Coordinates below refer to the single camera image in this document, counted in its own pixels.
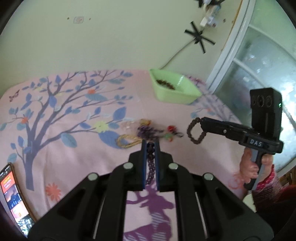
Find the red sleeve forearm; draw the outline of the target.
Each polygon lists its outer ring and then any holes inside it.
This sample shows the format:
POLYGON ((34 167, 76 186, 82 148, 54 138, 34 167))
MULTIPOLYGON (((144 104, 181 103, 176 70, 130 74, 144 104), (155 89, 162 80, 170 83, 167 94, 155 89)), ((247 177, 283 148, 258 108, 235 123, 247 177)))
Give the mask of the red sleeve forearm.
POLYGON ((283 186, 272 165, 271 173, 263 181, 259 182, 252 191, 253 202, 256 211, 270 208, 276 203, 292 201, 295 204, 295 185, 283 186))

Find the right hand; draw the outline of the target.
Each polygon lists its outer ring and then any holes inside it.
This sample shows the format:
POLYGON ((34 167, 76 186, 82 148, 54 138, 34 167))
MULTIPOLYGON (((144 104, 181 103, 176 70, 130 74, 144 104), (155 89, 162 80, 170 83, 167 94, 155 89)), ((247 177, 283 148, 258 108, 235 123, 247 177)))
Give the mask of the right hand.
MULTIPOLYGON (((258 178, 259 167, 256 163, 252 162, 252 151, 250 148, 245 148, 240 162, 240 175, 244 183, 248 184, 252 179, 258 178)), ((261 158, 261 166, 263 172, 259 177, 259 182, 264 181, 273 169, 273 155, 265 154, 261 158)))

